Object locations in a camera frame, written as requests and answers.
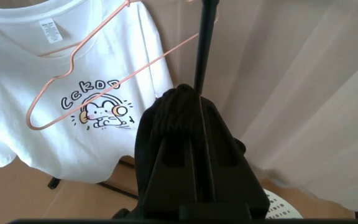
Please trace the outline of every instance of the cartoon headphones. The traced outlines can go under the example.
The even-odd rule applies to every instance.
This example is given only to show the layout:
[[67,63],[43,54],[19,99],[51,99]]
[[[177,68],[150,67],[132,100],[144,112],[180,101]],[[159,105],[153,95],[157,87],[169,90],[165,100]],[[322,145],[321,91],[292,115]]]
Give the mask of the cartoon headphones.
[[[94,93],[92,95],[90,95],[89,97],[85,98],[84,101],[82,103],[85,103],[86,101],[94,98],[95,96],[97,96],[99,93]],[[103,94],[101,97],[103,98],[107,98],[114,106],[111,110],[111,112],[115,115],[115,116],[124,116],[127,112],[128,109],[125,106],[121,106],[122,105],[122,101],[112,95],[109,94]],[[83,106],[81,108],[81,113],[80,113],[80,121],[81,123],[85,124],[86,122],[88,122],[88,118],[86,117],[86,106]]]

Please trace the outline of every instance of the neckline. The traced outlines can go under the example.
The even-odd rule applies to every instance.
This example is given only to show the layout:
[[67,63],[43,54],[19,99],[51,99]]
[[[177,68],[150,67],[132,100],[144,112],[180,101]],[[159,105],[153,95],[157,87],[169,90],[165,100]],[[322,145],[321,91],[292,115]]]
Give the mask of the neckline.
[[[49,0],[34,6],[0,9],[0,22],[8,24],[22,24],[40,21],[48,17],[58,16],[69,10],[74,9],[80,4],[88,2],[90,5],[90,13],[93,21],[92,29],[101,23],[102,9],[100,1],[94,0]],[[75,60],[84,56],[95,44],[97,34],[91,38],[75,55]],[[12,57],[24,61],[26,63],[37,63],[40,65],[64,65],[70,63],[70,54],[59,57],[39,57],[31,52],[26,51],[21,46],[13,42],[9,37],[0,32],[0,49],[7,52]]]

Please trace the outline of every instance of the orange headphone ear cup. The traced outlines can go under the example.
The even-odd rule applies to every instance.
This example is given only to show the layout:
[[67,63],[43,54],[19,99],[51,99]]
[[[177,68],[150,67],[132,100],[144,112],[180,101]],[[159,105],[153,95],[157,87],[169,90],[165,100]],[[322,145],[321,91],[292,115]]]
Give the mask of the orange headphone ear cup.
[[82,111],[80,113],[80,121],[81,123],[85,124],[88,122],[88,118],[86,117],[86,111]]
[[116,116],[124,116],[128,112],[128,109],[125,106],[117,105],[111,111]]

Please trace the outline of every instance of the pink clothes hanger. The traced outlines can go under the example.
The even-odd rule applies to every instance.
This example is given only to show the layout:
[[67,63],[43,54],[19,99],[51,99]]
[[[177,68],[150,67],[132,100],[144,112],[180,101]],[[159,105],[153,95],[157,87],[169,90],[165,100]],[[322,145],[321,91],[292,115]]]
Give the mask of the pink clothes hanger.
[[[187,42],[191,41],[192,39],[194,39],[195,37],[197,37],[199,35],[199,33],[192,35],[191,37],[189,37],[188,39],[186,39],[185,41],[183,41],[182,43],[178,44],[177,46],[175,46],[174,48],[170,49],[169,51],[165,52],[163,55],[157,57],[156,59],[152,60],[150,63],[148,63],[147,65],[144,65],[142,68],[136,70],[134,73],[130,74],[129,76],[125,77],[124,79],[122,79],[121,81],[117,82],[115,85],[110,86],[109,88],[105,89],[103,92],[101,92],[100,94],[98,94],[97,96],[95,96],[94,98],[84,102],[83,104],[81,104],[80,106],[77,106],[76,108],[72,109],[71,111],[65,113],[63,116],[47,123],[46,125],[43,125],[41,127],[35,127],[32,125],[31,123],[31,113],[33,112],[36,104],[38,103],[38,101],[40,100],[41,96],[45,93],[45,91],[47,90],[47,88],[55,81],[58,80],[60,78],[64,78],[66,76],[68,76],[69,74],[71,74],[74,71],[74,56],[75,54],[82,48],[82,46],[84,46],[96,33],[98,33],[114,16],[116,16],[119,12],[121,12],[126,6],[129,7],[129,5],[132,2],[137,2],[137,1],[141,1],[141,0],[124,0],[123,4],[121,4],[110,16],[108,16],[104,21],[102,21],[102,23],[100,23],[99,26],[97,26],[97,28],[95,28],[95,30],[93,30],[90,34],[88,34],[88,36],[85,37],[84,40],[82,40],[79,44],[73,44],[73,45],[69,45],[67,47],[61,48],[61,49],[57,49],[54,50],[52,52],[48,52],[46,54],[42,54],[42,56],[45,55],[49,55],[55,52],[59,52],[61,50],[65,50],[65,49],[69,49],[70,47],[74,47],[76,46],[76,48],[72,51],[71,55],[70,55],[70,69],[69,71],[64,74],[64,75],[59,75],[56,77],[53,77],[51,80],[49,80],[44,87],[41,89],[40,93],[35,97],[34,101],[31,103],[29,109],[27,110],[27,114],[25,117],[25,121],[27,123],[27,126],[32,129],[32,130],[36,130],[36,131],[40,131],[43,130],[57,122],[59,122],[60,120],[66,118],[67,116],[71,115],[72,113],[76,112],[77,110],[80,110],[82,107],[86,106],[88,103],[91,103],[92,101],[94,101],[95,99],[99,98],[100,96],[102,96],[103,94],[107,93],[110,90],[113,90],[116,86],[124,83],[125,81],[127,81],[128,79],[132,78],[133,76],[135,76],[136,74],[138,74],[139,72],[143,71],[143,69],[149,67],[150,65],[154,64],[155,62],[157,62],[158,60],[160,60],[161,58],[165,57],[166,55],[168,55],[169,53],[173,52],[174,50],[178,49],[179,47],[181,47],[182,45],[186,44]],[[215,22],[217,22],[219,20],[219,13],[217,13],[216,16],[216,20]]]

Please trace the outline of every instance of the cartoon mouse print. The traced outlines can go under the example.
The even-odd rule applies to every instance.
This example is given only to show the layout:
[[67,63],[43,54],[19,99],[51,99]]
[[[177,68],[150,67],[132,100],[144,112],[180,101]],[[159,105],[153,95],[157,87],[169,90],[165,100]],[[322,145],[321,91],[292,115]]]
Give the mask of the cartoon mouse print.
[[[83,103],[98,94],[92,94],[84,99]],[[127,123],[122,121],[122,118],[127,113],[128,109],[122,105],[122,101],[119,98],[103,94],[100,98],[81,108],[80,121],[83,124],[93,122],[94,128],[105,128],[106,126],[125,128]]]

